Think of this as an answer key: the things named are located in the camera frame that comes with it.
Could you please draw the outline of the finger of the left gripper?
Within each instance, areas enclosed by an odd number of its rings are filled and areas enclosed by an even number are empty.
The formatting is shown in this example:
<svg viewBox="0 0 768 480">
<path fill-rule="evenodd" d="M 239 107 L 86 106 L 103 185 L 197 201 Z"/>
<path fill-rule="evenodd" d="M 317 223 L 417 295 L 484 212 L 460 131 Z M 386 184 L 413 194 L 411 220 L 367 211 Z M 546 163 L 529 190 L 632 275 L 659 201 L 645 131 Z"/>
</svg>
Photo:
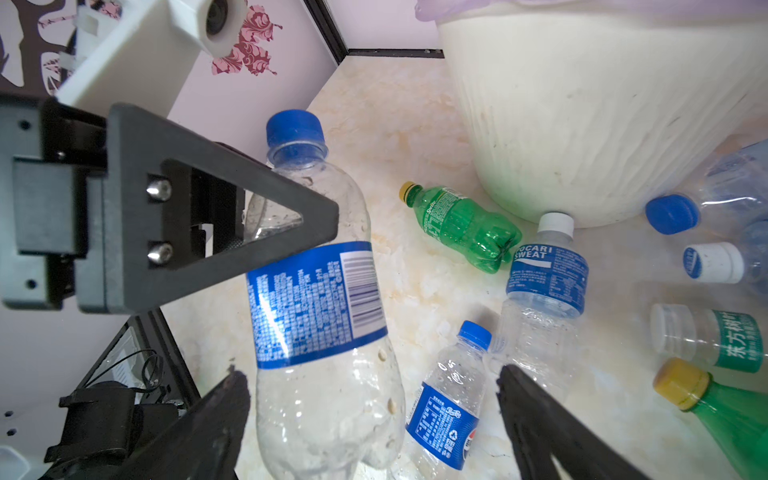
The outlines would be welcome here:
<svg viewBox="0 0 768 480">
<path fill-rule="evenodd" d="M 142 313 L 337 236 L 335 201 L 140 107 L 112 106 L 106 150 L 109 313 Z M 246 242 L 245 192 L 298 213 L 298 223 Z"/>
</svg>

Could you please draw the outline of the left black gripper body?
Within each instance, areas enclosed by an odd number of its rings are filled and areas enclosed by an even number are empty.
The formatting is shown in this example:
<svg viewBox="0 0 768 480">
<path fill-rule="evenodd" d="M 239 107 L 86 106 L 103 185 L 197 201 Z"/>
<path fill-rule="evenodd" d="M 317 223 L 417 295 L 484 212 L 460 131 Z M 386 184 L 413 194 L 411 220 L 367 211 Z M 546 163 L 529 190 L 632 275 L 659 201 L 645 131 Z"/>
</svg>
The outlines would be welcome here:
<svg viewBox="0 0 768 480">
<path fill-rule="evenodd" d="M 1 98 L 1 301 L 59 310 L 88 252 L 87 179 L 105 173 L 103 117 L 46 99 Z"/>
</svg>

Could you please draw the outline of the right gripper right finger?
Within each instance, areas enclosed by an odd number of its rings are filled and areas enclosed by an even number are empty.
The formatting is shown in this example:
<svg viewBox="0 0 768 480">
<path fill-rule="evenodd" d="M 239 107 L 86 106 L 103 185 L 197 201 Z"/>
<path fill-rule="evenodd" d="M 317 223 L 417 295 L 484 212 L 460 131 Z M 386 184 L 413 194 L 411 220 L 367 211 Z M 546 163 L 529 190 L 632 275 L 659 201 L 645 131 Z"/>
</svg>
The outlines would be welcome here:
<svg viewBox="0 0 768 480">
<path fill-rule="evenodd" d="M 646 477 L 518 366 L 504 366 L 497 385 L 500 413 L 522 479 L 558 479 L 557 465 L 573 479 Z"/>
</svg>

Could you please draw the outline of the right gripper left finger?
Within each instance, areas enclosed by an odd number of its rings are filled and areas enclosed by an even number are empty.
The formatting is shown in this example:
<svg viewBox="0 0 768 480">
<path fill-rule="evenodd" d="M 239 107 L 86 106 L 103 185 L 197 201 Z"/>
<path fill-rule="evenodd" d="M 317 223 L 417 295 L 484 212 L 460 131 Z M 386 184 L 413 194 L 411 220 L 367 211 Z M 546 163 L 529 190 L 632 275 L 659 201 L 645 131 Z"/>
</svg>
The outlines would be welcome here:
<svg viewBox="0 0 768 480">
<path fill-rule="evenodd" d="M 205 397 L 113 475 L 115 479 L 235 479 L 251 406 L 234 368 Z"/>
</svg>

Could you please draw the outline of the Pepsi water bottle blue label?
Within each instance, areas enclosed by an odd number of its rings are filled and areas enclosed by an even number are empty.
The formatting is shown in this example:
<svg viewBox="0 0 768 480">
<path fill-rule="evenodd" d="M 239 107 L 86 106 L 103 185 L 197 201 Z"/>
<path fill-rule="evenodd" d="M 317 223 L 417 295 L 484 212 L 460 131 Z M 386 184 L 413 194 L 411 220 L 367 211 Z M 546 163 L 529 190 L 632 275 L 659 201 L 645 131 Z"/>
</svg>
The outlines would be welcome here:
<svg viewBox="0 0 768 480">
<path fill-rule="evenodd" d="M 405 440 L 389 479 L 457 479 L 475 439 L 486 391 L 483 359 L 492 335 L 465 321 L 442 349 L 407 416 Z"/>
</svg>

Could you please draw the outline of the clear bottle blue cap label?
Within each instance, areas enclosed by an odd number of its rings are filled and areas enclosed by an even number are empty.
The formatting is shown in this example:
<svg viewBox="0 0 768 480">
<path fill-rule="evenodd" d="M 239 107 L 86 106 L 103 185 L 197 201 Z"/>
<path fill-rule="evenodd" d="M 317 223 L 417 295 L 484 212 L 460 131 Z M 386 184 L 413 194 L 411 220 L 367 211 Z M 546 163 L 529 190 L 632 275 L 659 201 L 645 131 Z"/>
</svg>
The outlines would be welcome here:
<svg viewBox="0 0 768 480">
<path fill-rule="evenodd" d="M 327 160 L 319 119 L 267 123 L 274 171 L 338 204 L 335 239 L 246 276 L 257 360 L 257 436 L 276 479 L 350 479 L 403 443 L 401 375 L 388 336 L 364 196 Z"/>
</svg>

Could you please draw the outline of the green bottle yellow cap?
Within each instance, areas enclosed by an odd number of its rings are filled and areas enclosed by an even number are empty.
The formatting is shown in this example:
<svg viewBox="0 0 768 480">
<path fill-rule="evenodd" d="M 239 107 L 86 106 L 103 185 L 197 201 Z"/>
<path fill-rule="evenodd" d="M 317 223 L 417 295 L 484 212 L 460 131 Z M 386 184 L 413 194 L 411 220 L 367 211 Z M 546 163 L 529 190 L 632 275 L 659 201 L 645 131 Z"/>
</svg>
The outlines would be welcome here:
<svg viewBox="0 0 768 480">
<path fill-rule="evenodd" d="M 664 363 L 653 388 L 698 418 L 741 478 L 767 477 L 766 394 L 722 385 L 679 358 Z"/>
<path fill-rule="evenodd" d="M 485 273 L 498 272 L 523 239 L 522 231 L 505 216 L 445 186 L 425 188 L 408 181 L 399 198 L 414 211 L 428 236 Z"/>
</svg>

